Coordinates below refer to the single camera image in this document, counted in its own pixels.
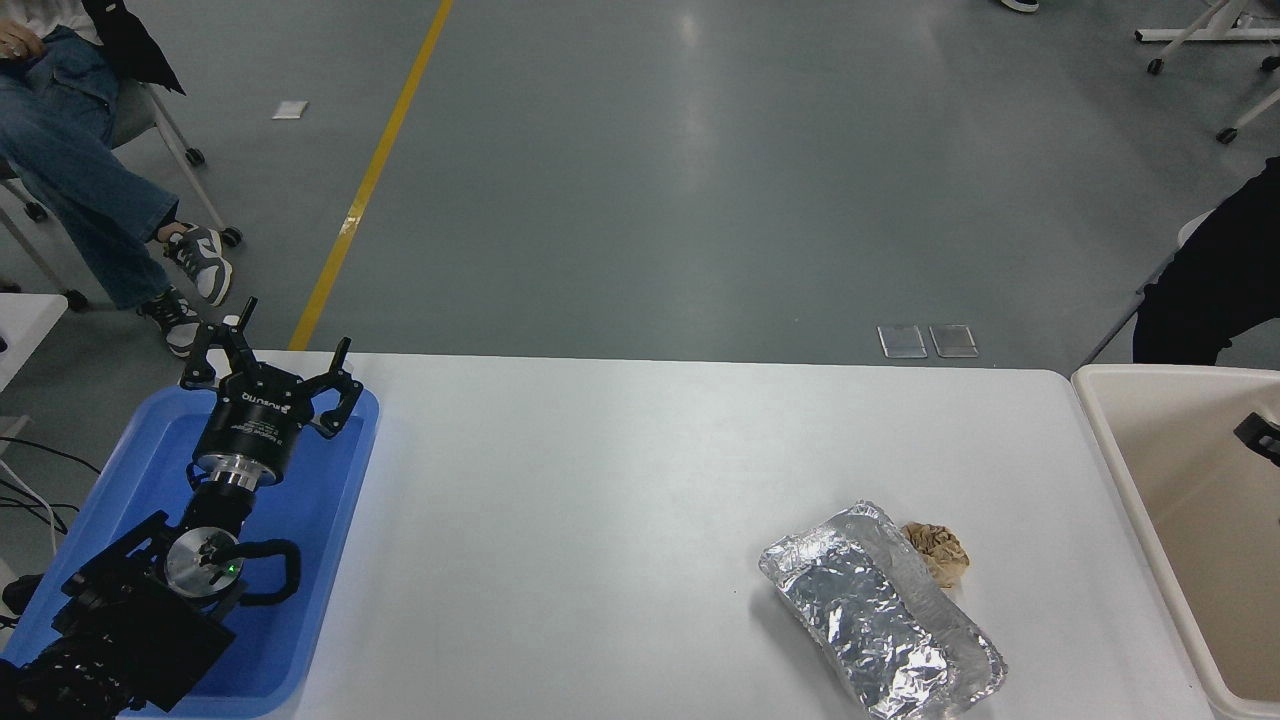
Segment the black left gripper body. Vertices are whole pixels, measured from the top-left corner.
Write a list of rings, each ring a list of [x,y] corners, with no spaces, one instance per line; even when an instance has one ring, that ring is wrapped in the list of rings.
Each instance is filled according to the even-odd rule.
[[[291,462],[303,424],[314,416],[300,375],[252,365],[227,375],[192,459],[210,468],[215,457],[241,456],[264,468]]]

